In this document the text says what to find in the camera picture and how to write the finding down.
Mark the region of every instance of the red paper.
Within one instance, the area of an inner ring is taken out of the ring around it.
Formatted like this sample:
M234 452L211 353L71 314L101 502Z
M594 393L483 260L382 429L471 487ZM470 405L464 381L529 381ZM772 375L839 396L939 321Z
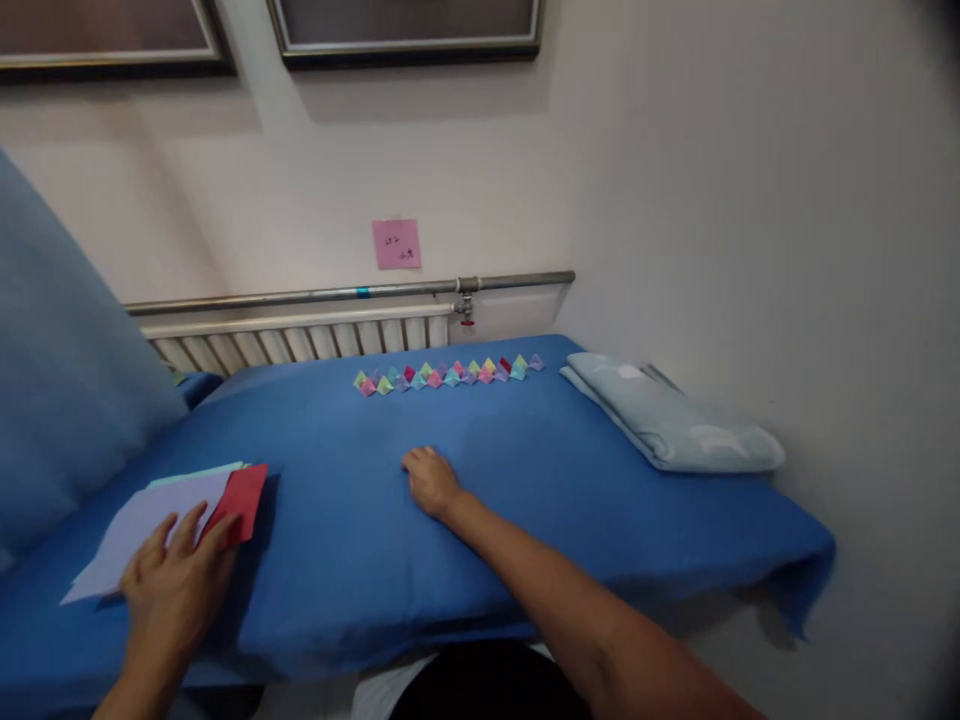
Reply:
M240 519L230 529L227 535L227 547L233 547L240 543L247 542L253 537L253 521L257 517L257 507L260 505L260 494L263 492L263 484L267 480L267 466L255 465L254 467L235 470L230 474L227 481L227 489L223 492L223 497L217 504L217 509L210 516L210 521L203 529L200 539L213 529L220 520L227 515L240 515Z

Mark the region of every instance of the person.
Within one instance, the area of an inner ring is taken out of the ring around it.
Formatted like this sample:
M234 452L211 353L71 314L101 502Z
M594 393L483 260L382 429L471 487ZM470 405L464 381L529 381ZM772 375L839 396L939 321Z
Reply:
M414 448L402 465L416 504L499 576L556 665L532 660L525 653L533 651L519 644L454 646L420 670L391 718L480 717L497 703L507 703L500 716L528 703L545 718L762 717L656 623L463 489L433 448ZM199 506L184 518L165 551L176 521L167 518L130 561L121 584L131 617L126 659L95 720L156 720L168 711L235 562L236 549L222 545L236 518L221 521L194 549L202 512ZM501 683L507 693L497 692ZM451 708L457 693L469 701ZM531 705L522 697L529 693L542 696Z

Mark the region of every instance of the stack of paper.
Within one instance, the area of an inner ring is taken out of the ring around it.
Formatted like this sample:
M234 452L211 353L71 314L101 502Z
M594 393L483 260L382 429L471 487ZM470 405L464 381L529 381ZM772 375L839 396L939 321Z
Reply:
M177 524L201 502L207 508L197 523L197 541L217 522L231 514L240 515L228 537L237 545L253 537L253 522L267 478L267 466L244 467L234 463L188 475L154 480L134 494L110 521L93 560L73 581L61 605L117 592L120 578L133 554L170 513Z

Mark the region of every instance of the hand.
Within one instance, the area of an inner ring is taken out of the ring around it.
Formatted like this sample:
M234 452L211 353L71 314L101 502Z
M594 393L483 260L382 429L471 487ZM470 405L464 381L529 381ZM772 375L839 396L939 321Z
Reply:
M410 494L427 515L438 520L463 494L450 463L432 447L414 448L403 456L403 467L410 475Z
M210 628L230 582L236 548L223 550L238 515L224 518L194 549L206 503L176 524L171 513L130 559L120 590L130 607L125 669L185 673Z

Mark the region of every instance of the person's left hand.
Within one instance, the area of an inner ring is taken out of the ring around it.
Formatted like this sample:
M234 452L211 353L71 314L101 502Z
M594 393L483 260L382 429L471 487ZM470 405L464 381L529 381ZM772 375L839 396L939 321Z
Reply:
M236 548L223 550L239 516L224 518L194 548L200 503L177 522L171 513L130 559L120 590L130 607L125 666L159 673L186 672L210 628L233 572Z

